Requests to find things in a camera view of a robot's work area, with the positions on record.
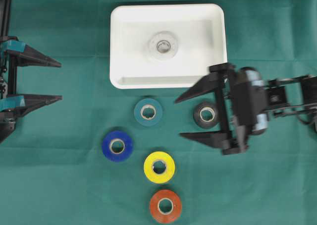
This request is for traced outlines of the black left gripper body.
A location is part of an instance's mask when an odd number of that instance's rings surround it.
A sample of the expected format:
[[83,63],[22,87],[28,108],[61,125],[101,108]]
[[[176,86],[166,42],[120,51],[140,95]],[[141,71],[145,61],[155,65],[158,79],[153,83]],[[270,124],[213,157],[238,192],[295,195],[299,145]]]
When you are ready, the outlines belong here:
[[[5,36],[0,38],[0,99],[9,95],[15,96],[17,88],[17,60],[15,56],[7,53],[10,41],[16,37]],[[16,129],[18,118],[14,109],[0,111],[0,140],[4,141]]]

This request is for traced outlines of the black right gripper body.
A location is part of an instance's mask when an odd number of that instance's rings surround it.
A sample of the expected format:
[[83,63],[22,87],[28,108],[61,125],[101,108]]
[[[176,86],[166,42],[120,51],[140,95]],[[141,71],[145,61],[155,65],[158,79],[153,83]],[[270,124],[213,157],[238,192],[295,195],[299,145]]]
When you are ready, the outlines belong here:
[[[243,67],[239,71],[230,63],[222,63],[209,67],[210,75],[218,76],[219,85],[214,89],[219,110],[224,110],[221,119],[221,131],[211,134],[211,139],[219,146],[223,155],[239,154],[248,149],[250,135],[260,135],[267,129],[268,107],[264,81],[260,73],[252,67]],[[226,108],[224,105],[224,78],[229,82],[232,119],[236,136],[229,129]]]

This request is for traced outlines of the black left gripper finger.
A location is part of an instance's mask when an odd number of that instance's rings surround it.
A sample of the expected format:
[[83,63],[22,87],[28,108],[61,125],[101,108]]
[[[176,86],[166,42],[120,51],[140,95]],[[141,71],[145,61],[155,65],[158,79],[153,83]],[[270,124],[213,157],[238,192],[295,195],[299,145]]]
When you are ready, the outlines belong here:
[[1,117],[24,117],[32,111],[62,100],[52,95],[8,95],[0,100]]
[[0,44],[0,56],[8,56],[10,60],[14,60],[14,64],[16,66],[20,67],[61,67],[60,62],[47,55],[44,55],[28,44],[17,40],[8,40],[2,42]]

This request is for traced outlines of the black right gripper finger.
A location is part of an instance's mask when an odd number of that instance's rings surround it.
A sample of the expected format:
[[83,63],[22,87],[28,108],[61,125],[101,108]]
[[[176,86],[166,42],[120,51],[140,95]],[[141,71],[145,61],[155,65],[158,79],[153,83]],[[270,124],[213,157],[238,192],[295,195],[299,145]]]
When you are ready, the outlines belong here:
[[199,142],[206,146],[216,149],[228,149],[230,141],[233,138],[231,132],[226,131],[210,131],[210,132],[195,132],[195,133],[179,133],[183,138]]
[[216,89],[220,88],[223,84],[223,76],[219,73],[210,73],[203,76],[199,81],[197,81],[192,87],[181,94],[174,103],[180,103],[201,95],[205,95],[214,92]]

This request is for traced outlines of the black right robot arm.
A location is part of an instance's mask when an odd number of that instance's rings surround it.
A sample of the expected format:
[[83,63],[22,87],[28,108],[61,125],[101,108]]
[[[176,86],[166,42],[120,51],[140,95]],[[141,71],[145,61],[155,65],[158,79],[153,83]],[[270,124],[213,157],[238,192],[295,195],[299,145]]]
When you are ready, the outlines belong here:
[[221,150],[223,155],[248,150],[251,136],[266,132],[270,116],[295,116],[317,129],[317,78],[302,75],[264,80],[253,67],[236,69],[226,62],[209,67],[209,73],[179,96],[180,103],[214,93],[194,109],[196,123],[205,132],[183,132],[181,137]]

